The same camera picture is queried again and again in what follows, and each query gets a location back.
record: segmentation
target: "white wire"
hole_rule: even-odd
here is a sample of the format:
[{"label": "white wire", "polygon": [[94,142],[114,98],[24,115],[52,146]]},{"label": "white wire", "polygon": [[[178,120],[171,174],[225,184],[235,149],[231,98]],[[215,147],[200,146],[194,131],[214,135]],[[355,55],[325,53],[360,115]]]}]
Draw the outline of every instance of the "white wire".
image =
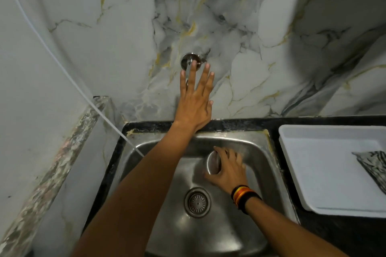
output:
[{"label": "white wire", "polygon": [[135,147],[135,145],[133,145],[133,143],[130,142],[130,140],[128,140],[128,138],[126,136],[123,135],[122,132],[120,132],[118,130],[118,128],[115,127],[115,125],[113,123],[110,122],[110,120],[108,118],[106,118],[106,116],[101,112],[99,111],[99,109],[93,104],[93,102],[84,94],[84,92],[80,89],[80,87],[76,84],[76,82],[74,81],[74,79],[71,77],[71,75],[65,70],[65,68],[63,67],[63,65],[61,65],[61,63],[59,62],[59,60],[56,58],[56,56],[51,52],[50,48],[47,46],[46,42],[43,40],[43,38],[40,36],[40,34],[38,33],[38,31],[36,30],[36,28],[34,27],[34,25],[32,24],[32,22],[30,21],[30,19],[28,18],[28,16],[26,15],[26,12],[24,11],[24,8],[20,2],[20,0],[15,0],[16,1],[16,4],[17,6],[19,7],[24,19],[26,20],[26,22],[28,23],[28,25],[30,26],[30,28],[32,29],[32,31],[36,34],[36,36],[38,37],[38,39],[41,41],[42,45],[44,46],[44,48],[47,50],[47,52],[51,55],[51,57],[55,60],[56,64],[60,67],[60,69],[63,71],[63,73],[65,74],[65,76],[70,80],[70,82],[73,84],[73,86],[76,88],[76,90],[81,94],[81,96],[86,100],[86,102],[91,106],[93,107],[93,109],[99,114],[99,116],[101,116],[128,144],[130,144],[142,157],[144,157],[144,155],[142,154],[142,152],[140,152],[138,150],[137,147]]}]

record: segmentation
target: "black wristband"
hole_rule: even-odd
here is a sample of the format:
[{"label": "black wristband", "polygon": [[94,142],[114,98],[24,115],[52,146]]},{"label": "black wristband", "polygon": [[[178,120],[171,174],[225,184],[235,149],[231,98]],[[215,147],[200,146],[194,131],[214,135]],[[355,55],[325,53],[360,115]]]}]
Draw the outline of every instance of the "black wristband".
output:
[{"label": "black wristband", "polygon": [[234,189],[232,190],[232,193],[230,194],[230,197],[232,198],[232,200],[233,200],[233,196],[236,193],[236,190],[239,189],[240,187],[247,187],[247,188],[249,188],[247,185],[239,185],[239,186],[234,187]]},{"label": "black wristband", "polygon": [[238,208],[246,215],[248,215],[248,213],[245,210],[245,204],[247,203],[248,199],[251,197],[257,197],[258,199],[262,200],[261,197],[255,191],[248,191],[245,194],[243,194],[239,200]]}]

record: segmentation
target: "patterned cloth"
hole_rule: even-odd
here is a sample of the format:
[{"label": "patterned cloth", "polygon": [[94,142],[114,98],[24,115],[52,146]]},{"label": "patterned cloth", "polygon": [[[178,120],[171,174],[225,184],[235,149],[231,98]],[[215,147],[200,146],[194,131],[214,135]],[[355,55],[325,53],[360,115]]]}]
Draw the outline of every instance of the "patterned cloth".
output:
[{"label": "patterned cloth", "polygon": [[386,153],[383,151],[352,152],[386,194]]}]

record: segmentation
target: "sink rim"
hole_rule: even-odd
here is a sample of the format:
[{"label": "sink rim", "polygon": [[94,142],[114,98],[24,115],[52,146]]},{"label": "sink rim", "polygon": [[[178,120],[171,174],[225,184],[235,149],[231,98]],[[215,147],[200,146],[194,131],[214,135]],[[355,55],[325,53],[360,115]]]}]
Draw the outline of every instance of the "sink rim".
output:
[{"label": "sink rim", "polygon": [[[150,143],[157,143],[165,135],[166,133],[132,133],[128,136],[128,138],[135,145],[135,147],[141,148],[141,146]],[[276,182],[277,188],[279,190],[279,195],[282,201],[284,215],[293,222],[300,224],[297,213],[295,211],[295,207],[293,206],[293,203],[291,201],[287,186],[284,183],[283,175],[280,171],[279,161],[277,159],[277,156],[275,155],[276,152],[274,149],[273,141],[269,136],[268,130],[200,132],[196,133],[194,138],[218,138],[230,140],[233,142],[252,144],[258,149],[260,149],[264,156],[267,158],[268,164],[274,175],[274,180]],[[117,188],[126,163],[128,162],[133,152],[136,152],[135,149],[132,146],[126,144],[119,158],[118,167],[114,174],[113,181],[109,188],[109,193],[107,197],[110,197],[111,194]]]}]

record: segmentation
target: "sink bowl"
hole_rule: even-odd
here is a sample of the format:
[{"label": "sink bowl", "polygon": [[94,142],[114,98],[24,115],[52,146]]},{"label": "sink bowl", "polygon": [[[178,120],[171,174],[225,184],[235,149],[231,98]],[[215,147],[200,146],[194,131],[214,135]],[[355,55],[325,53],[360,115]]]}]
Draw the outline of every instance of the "sink bowl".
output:
[{"label": "sink bowl", "polygon": [[[129,139],[146,154],[163,136],[139,133]],[[241,153],[250,188],[269,206],[298,222],[265,131],[198,133],[176,168],[145,256],[276,256],[252,219],[237,210],[229,195],[205,180],[205,159],[213,146]],[[109,194],[140,160],[126,145]]]}]

